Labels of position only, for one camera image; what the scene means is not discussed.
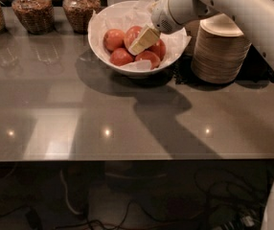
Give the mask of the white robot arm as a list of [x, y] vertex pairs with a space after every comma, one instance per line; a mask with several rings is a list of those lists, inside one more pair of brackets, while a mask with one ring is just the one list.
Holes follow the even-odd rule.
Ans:
[[274, 70], [274, 1], [270, 0], [158, 0], [151, 6], [151, 24], [145, 26], [128, 50], [134, 56], [191, 21], [226, 14], [252, 42]]

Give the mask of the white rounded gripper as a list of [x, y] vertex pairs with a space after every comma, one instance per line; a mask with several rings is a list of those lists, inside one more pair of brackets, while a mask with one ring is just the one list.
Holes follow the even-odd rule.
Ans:
[[151, 12], [151, 23], [133, 40], [128, 51], [134, 56], [144, 52], [160, 39], [160, 34], [171, 35], [188, 23], [209, 18], [217, 11], [200, 0], [158, 0]]

